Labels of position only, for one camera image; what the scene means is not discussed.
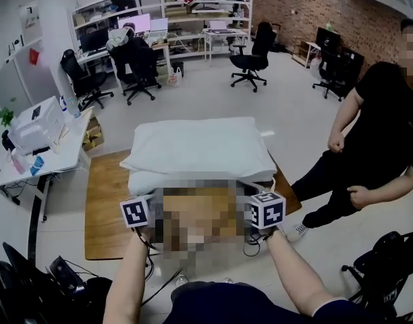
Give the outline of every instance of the white sneaker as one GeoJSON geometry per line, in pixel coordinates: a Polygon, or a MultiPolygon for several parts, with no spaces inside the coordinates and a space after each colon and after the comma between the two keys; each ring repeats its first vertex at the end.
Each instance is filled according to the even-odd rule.
{"type": "Polygon", "coordinates": [[[188,279],[185,275],[180,274],[175,280],[175,288],[181,287],[183,284],[187,284],[188,279]]]}
{"type": "Polygon", "coordinates": [[[285,230],[285,236],[289,242],[297,242],[301,237],[309,231],[302,223],[292,226],[290,229],[285,230]]]}

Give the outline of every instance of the dark blue shirt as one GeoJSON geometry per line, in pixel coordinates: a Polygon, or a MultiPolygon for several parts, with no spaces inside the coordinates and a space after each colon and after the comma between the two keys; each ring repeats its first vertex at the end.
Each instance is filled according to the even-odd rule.
{"type": "Polygon", "coordinates": [[[260,290],[238,284],[213,285],[182,292],[174,301],[165,324],[205,323],[377,323],[380,318],[353,302],[334,300],[320,307],[314,317],[275,306],[260,290]]]}

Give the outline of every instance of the white floor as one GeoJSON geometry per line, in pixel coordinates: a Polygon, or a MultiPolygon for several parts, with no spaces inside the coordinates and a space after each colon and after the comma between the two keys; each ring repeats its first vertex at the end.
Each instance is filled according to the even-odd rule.
{"type": "MultiPolygon", "coordinates": [[[[207,119],[252,116],[265,137],[271,154],[292,183],[303,176],[326,149],[327,138],[339,102],[335,97],[325,100],[321,91],[313,90],[316,80],[308,70],[286,54],[270,53],[270,66],[260,75],[268,86],[260,86],[254,94],[249,83],[230,87],[230,74],[235,68],[227,58],[213,60],[209,67],[202,60],[187,61],[186,76],[179,88],[164,86],[154,89],[156,101],[141,94],[128,107],[121,95],[104,101],[105,109],[95,109],[103,127],[105,143],[91,152],[92,156],[129,149],[134,128],[146,122],[164,119],[207,119]]],[[[37,265],[45,267],[59,255],[93,273],[113,278],[119,261],[86,261],[84,259],[84,203],[88,174],[77,171],[63,174],[54,181],[47,203],[48,221],[39,225],[37,265]]],[[[303,209],[287,218],[286,225],[297,222],[321,205],[328,195],[306,201],[303,209]]],[[[352,264],[361,254],[392,230],[404,234],[413,230],[413,193],[389,204],[369,207],[363,212],[340,219],[328,226],[309,232],[295,245],[297,251],[317,270],[325,285],[338,296],[350,296],[354,280],[340,272],[343,264],[352,264]]],[[[210,259],[203,254],[197,260],[210,259]]],[[[295,310],[281,286],[270,256],[264,251],[249,259],[241,250],[221,254],[213,267],[191,263],[190,279],[221,281],[230,277],[235,282],[252,284],[275,303],[295,310]]],[[[154,293],[175,272],[177,265],[156,261],[154,277],[146,284],[145,298],[154,293]]],[[[169,284],[142,309],[144,323],[161,323],[171,310],[169,284]]],[[[403,315],[413,311],[413,275],[409,278],[397,302],[403,315]]]]}

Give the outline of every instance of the black t-shirt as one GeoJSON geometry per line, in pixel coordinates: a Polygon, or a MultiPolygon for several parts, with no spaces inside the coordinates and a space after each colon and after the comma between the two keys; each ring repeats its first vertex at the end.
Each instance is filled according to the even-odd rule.
{"type": "Polygon", "coordinates": [[[215,283],[180,294],[164,324],[386,323],[377,315],[344,299],[328,302],[312,315],[306,317],[278,307],[254,287],[215,283]]]}
{"type": "Polygon", "coordinates": [[[346,136],[343,158],[353,178],[376,188],[413,166],[413,90],[399,65],[380,62],[356,86],[361,114],[346,136]]]}

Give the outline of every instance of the cardboard box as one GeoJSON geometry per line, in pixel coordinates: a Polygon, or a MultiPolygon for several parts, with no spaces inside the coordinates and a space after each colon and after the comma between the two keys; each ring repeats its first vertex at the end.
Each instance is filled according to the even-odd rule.
{"type": "Polygon", "coordinates": [[[104,142],[105,139],[103,138],[99,121],[95,116],[93,116],[88,124],[88,127],[86,128],[82,148],[84,148],[85,151],[89,151],[104,142]]]}

